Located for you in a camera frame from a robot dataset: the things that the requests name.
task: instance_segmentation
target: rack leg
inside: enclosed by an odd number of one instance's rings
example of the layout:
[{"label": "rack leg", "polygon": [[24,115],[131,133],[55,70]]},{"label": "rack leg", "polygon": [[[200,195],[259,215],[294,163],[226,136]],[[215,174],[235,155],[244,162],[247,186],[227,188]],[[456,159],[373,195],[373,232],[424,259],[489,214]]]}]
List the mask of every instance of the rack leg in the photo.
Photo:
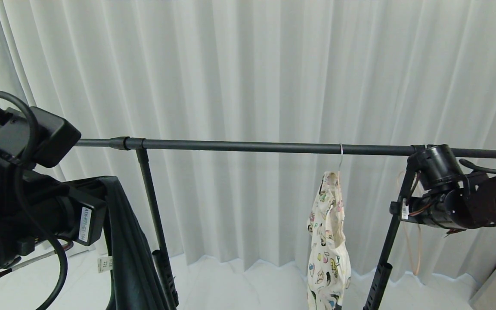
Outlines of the rack leg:
[{"label": "rack leg", "polygon": [[374,279],[372,279],[369,295],[366,299],[366,304],[363,310],[378,310],[380,307],[380,302],[382,302],[382,297],[384,296],[384,291],[386,291],[386,285],[388,285],[388,280],[390,279],[392,270],[392,265],[389,264],[387,260],[388,257],[390,257],[391,249],[394,246],[394,240],[399,224],[400,220],[398,216],[395,214],[392,215],[390,228],[388,228],[386,234],[386,240],[384,241],[384,246],[382,247],[380,260],[378,261],[376,272],[374,272]]},{"label": "rack leg", "polygon": [[154,183],[152,181],[152,174],[150,173],[150,166],[148,163],[148,153],[146,152],[146,149],[136,149],[136,154],[139,161],[141,174],[143,175],[146,196],[148,197],[150,213],[152,214],[152,219],[156,230],[156,238],[158,240],[159,249],[154,251],[152,255],[156,263],[160,284],[164,287],[167,293],[167,300],[165,303],[170,310],[175,310],[179,305],[179,297],[177,296],[177,291],[175,290],[174,276],[171,272],[170,257],[167,253],[166,241],[164,238],[164,228],[162,227],[160,212],[158,211],[156,192],[154,191]]}]

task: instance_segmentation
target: marble tile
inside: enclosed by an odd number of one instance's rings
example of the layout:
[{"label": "marble tile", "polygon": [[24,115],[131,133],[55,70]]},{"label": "marble tile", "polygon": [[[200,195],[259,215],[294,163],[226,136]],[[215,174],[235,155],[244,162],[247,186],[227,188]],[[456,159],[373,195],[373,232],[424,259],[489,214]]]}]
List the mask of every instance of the marble tile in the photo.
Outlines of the marble tile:
[{"label": "marble tile", "polygon": [[[69,259],[69,275],[50,310],[104,309],[110,296],[108,273],[98,273],[96,251]],[[219,263],[202,257],[187,266],[184,255],[171,258],[179,293],[179,310],[306,310],[306,282],[292,263],[276,267],[257,261],[243,271],[242,261]],[[35,309],[51,292],[58,275],[55,257],[25,267],[0,280],[0,310]],[[360,310],[373,273],[353,274],[343,308]],[[468,275],[449,279],[434,275],[428,285],[406,274],[386,289],[380,310],[471,310],[468,300],[477,289]]]}]

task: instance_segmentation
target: white curtain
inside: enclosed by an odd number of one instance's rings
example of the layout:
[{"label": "white curtain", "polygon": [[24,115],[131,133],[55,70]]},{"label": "white curtain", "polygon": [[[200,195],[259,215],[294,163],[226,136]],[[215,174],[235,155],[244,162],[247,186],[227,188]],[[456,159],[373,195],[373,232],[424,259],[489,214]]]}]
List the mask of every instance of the white curtain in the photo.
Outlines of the white curtain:
[{"label": "white curtain", "polygon": [[[85,138],[496,149],[496,1],[0,0],[0,90]],[[305,270],[305,221],[339,155],[149,154],[171,255]],[[343,159],[357,273],[376,266],[405,162]],[[49,173],[117,175],[157,247],[134,153],[77,147]],[[484,281],[496,228],[444,234],[423,228],[421,280]],[[390,260],[394,280],[410,269],[402,229]]]}]

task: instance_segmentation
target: horizontal bar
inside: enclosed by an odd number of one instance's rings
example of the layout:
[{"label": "horizontal bar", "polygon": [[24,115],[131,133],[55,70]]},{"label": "horizontal bar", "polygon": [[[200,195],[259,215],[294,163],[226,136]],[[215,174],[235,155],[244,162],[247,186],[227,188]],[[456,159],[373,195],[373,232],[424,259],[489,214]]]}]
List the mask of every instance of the horizontal bar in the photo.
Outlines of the horizontal bar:
[{"label": "horizontal bar", "polygon": [[[123,149],[186,149],[193,151],[236,151],[270,153],[310,153],[347,155],[409,156],[415,152],[411,146],[340,145],[317,143],[245,143],[233,141],[161,140],[119,137],[113,139],[81,139],[76,146],[114,147]],[[496,149],[451,149],[457,157],[496,158]]]}]

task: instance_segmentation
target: hanging garment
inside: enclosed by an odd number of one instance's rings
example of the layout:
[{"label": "hanging garment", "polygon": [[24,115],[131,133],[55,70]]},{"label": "hanging garment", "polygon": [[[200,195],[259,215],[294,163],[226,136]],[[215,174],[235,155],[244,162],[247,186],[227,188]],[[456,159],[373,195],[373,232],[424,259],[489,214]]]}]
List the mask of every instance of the hanging garment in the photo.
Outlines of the hanging garment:
[{"label": "hanging garment", "polygon": [[327,172],[313,202],[307,230],[311,255],[307,266],[307,303],[310,310],[335,310],[342,306],[350,285],[350,256],[343,232],[344,206],[339,173]]}]

